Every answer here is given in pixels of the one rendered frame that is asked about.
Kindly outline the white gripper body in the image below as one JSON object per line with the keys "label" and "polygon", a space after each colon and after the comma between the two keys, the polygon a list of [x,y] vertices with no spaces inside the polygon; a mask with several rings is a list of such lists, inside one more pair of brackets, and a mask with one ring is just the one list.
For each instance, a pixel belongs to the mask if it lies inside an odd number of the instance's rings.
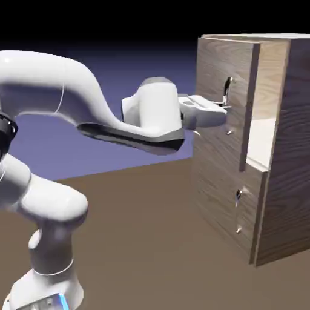
{"label": "white gripper body", "polygon": [[227,110],[199,95],[183,95],[183,127],[188,130],[221,126]]}

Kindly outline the long curved metal handle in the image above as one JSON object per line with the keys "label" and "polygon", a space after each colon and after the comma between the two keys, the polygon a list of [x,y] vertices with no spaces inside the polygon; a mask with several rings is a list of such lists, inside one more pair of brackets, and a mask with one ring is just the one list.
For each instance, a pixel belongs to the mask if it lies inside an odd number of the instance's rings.
{"label": "long curved metal handle", "polygon": [[[229,94],[229,87],[231,86],[232,82],[234,81],[233,77],[228,77],[223,88],[223,97],[220,102],[217,103],[218,106],[224,108],[228,111],[231,106],[228,105],[228,94]],[[225,133],[226,135],[230,135],[233,132],[229,125],[225,125]]]}

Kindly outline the large wooden cabinet door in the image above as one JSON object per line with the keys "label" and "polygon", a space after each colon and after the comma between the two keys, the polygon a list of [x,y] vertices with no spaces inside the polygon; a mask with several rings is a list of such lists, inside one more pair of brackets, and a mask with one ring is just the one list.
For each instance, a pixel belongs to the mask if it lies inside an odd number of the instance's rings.
{"label": "large wooden cabinet door", "polygon": [[259,66],[260,43],[219,38],[199,38],[197,44],[196,94],[220,102],[228,77],[226,124],[232,129],[239,170],[246,167],[252,107]]}

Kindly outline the small wooden cabinet door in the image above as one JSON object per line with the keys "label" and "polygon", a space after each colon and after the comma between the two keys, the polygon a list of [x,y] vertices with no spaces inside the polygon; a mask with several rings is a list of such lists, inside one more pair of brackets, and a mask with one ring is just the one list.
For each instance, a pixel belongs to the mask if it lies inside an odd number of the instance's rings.
{"label": "small wooden cabinet door", "polygon": [[[249,263],[255,261],[260,215],[268,171],[256,162],[239,170],[227,148],[195,138],[193,142],[193,200],[208,223]],[[240,233],[235,232],[235,195],[240,199]]]}

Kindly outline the wooden cabinet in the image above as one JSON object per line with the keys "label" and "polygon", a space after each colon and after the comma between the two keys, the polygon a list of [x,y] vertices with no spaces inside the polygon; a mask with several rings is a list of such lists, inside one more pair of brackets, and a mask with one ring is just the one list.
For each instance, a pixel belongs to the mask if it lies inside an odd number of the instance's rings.
{"label": "wooden cabinet", "polygon": [[[246,164],[268,171],[253,265],[310,248],[310,35],[203,35],[260,43]],[[194,136],[237,159],[225,124]]]}

